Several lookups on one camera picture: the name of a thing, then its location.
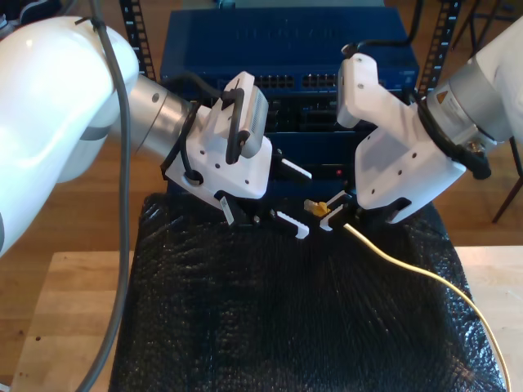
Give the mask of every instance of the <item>table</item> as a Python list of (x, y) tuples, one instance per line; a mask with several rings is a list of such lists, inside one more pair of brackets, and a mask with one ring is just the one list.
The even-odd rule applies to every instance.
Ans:
[[(511, 372), (523, 387), (523, 247), (456, 247), (475, 302), (489, 320)], [(12, 391), (74, 390), (94, 359), (109, 321), (117, 252), (52, 257)], [(114, 352), (92, 391), (107, 391)]]

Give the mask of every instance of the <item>chair leg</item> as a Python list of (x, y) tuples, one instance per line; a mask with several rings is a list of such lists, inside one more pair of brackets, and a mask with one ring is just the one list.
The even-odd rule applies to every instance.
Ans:
[(456, 39), (454, 40), (454, 44), (450, 48), (451, 51), (453, 51), (456, 46), (458, 45), (458, 41), (461, 39), (463, 33), (465, 33), (465, 30), (467, 29), (467, 25), (470, 23), (472, 26), (474, 24), (474, 14), (476, 14), (476, 9), (480, 5), (481, 0), (476, 0), (474, 4), (472, 5), (471, 11), (468, 13), (467, 18), (465, 19), (465, 22), (463, 23), (463, 26), (461, 26), (461, 29), (458, 32), (458, 35), (456, 36)]
[(523, 188), (523, 177), (518, 178), (516, 184), (512, 187), (507, 198), (505, 199), (505, 201), (499, 208), (499, 211), (496, 213), (496, 216), (492, 220), (492, 223), (498, 223), (499, 218), (501, 218), (501, 215), (503, 215), (503, 213), (508, 208), (510, 203), (512, 203), (512, 200), (514, 200), (514, 198), (516, 197), (517, 193), (520, 191), (521, 188)]
[(483, 30), (481, 30), (481, 34), (479, 39), (477, 40), (477, 48), (475, 51), (472, 52), (471, 57), (473, 57), (477, 50), (481, 49), (481, 46), (483, 45), (483, 41), (485, 40), (485, 36), (487, 35), (487, 32), (490, 29), (490, 26), (492, 25), (492, 22), (494, 21), (494, 18), (496, 17), (496, 11), (498, 10), (499, 6), (501, 5), (502, 0), (496, 0), (494, 2), (494, 6), (492, 7), (492, 11), (489, 14), (489, 17), (487, 18), (487, 22), (485, 24), (485, 27)]

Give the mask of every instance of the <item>black bubble wrap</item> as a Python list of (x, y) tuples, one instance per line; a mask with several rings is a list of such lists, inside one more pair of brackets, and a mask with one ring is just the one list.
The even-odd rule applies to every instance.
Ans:
[[(369, 237), (469, 293), (433, 206)], [(154, 194), (140, 218), (110, 391), (174, 390), (504, 388), (465, 302), (349, 233), (313, 228), (299, 241), (235, 232), (191, 196)]]

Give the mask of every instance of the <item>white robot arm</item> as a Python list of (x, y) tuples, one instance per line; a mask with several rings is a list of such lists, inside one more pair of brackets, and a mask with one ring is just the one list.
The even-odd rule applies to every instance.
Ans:
[[(0, 256), (25, 232), (54, 185), (80, 176), (108, 134), (119, 136), (118, 97), (100, 39), (91, 23), (76, 21), (44, 20), (0, 42), (0, 52), (8, 53), (0, 64)], [(192, 105), (139, 75), (131, 46), (107, 30), (128, 92), (132, 148), (161, 163), (177, 144)], [(231, 225), (263, 220), (234, 214), (238, 208), (231, 211), (231, 204), (261, 199), (275, 165), (311, 176), (273, 153), (263, 136), (268, 104), (253, 84), (252, 75), (241, 73), (213, 108), (199, 107), (186, 151), (200, 181), (185, 176), (181, 154), (165, 173), (224, 210)], [(297, 237), (308, 234), (306, 226), (270, 212), (269, 219), (293, 226)]]
[(523, 18), (426, 100), (410, 106), (380, 86), (374, 59), (357, 53), (343, 61), (338, 122), (354, 127), (363, 119), (378, 126), (355, 155), (356, 197), (362, 208), (388, 208), (388, 221), (401, 221), (467, 168), (476, 178), (486, 178), (485, 155), (497, 143), (511, 136), (523, 140), (521, 40)]

